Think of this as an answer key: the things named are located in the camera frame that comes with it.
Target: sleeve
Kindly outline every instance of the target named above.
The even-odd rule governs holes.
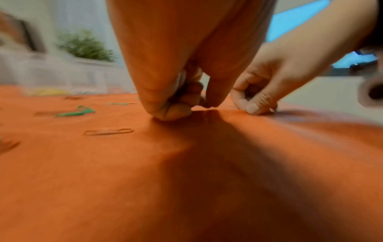
[[[369,52],[383,49],[383,0],[377,0],[379,5],[379,15],[373,32],[363,41],[362,52]]]

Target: yellow object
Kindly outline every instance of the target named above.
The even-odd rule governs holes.
[[[55,88],[43,88],[35,89],[32,91],[34,96],[59,96],[59,95],[70,95],[68,91],[55,89]]]

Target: green plant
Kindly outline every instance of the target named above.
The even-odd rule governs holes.
[[[90,30],[78,33],[62,33],[58,37],[58,47],[76,57],[114,62],[116,56],[106,49],[102,41],[97,40]]]

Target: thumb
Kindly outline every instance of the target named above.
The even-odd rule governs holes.
[[[247,104],[246,112],[251,115],[260,115],[270,112],[277,106],[277,102],[302,86],[292,78],[286,78],[282,73],[277,73],[268,85],[257,93]]]

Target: orange fabric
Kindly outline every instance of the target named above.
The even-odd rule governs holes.
[[[34,116],[78,105],[96,113]],[[0,87],[0,137],[20,142],[0,154],[0,241],[383,241],[383,129],[281,106],[161,123],[133,94]],[[134,132],[83,135],[99,128]]]

